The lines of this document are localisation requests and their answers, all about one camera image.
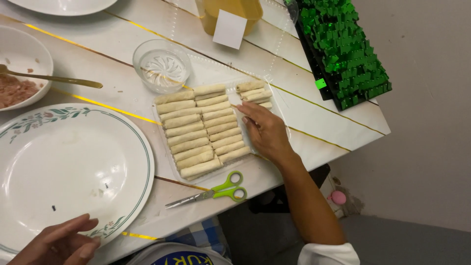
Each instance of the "scissor blade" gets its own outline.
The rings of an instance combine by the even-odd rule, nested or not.
[[[214,195],[214,194],[207,194],[205,196],[205,193],[207,194],[209,192],[205,191],[205,192],[202,192],[200,194],[196,194],[196,195],[193,195],[193,196],[190,196],[190,197],[186,197],[186,198],[174,201],[172,203],[169,203],[169,204],[165,205],[166,206],[165,209],[170,209],[170,208],[177,207],[177,206],[180,206],[180,205],[185,205],[185,204],[188,204],[188,203],[200,201],[200,200],[208,198],[208,196],[212,197]]]

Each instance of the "glass bowl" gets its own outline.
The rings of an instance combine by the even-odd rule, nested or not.
[[[146,86],[157,93],[178,91],[191,73],[187,53],[166,40],[143,42],[134,51],[132,64]]]

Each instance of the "white plate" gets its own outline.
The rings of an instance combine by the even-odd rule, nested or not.
[[[117,0],[8,0],[21,7],[57,16],[82,16],[104,10]]]
[[[141,130],[90,104],[58,104],[0,126],[0,250],[11,257],[44,227],[84,213],[102,246],[136,218],[154,180]]]

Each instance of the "gold spoon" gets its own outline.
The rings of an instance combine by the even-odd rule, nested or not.
[[[83,79],[48,76],[48,75],[30,75],[30,74],[17,73],[17,72],[13,72],[13,71],[8,70],[7,66],[2,65],[2,64],[0,64],[0,75],[1,74],[10,74],[10,75],[19,75],[19,76],[25,76],[25,77],[46,79],[46,80],[52,80],[52,81],[57,81],[57,82],[62,82],[62,83],[71,83],[71,84],[77,84],[77,85],[84,85],[84,86],[89,86],[89,87],[94,87],[94,88],[102,88],[103,87],[102,83],[83,80]]]

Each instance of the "hand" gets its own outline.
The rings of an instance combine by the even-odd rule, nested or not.
[[[44,228],[7,265],[84,265],[100,246],[100,238],[77,232],[93,229],[98,219],[84,214],[62,224]]]
[[[243,102],[237,109],[247,115],[242,118],[250,140],[261,155],[278,168],[297,154],[291,148],[283,120],[266,108],[252,102]]]

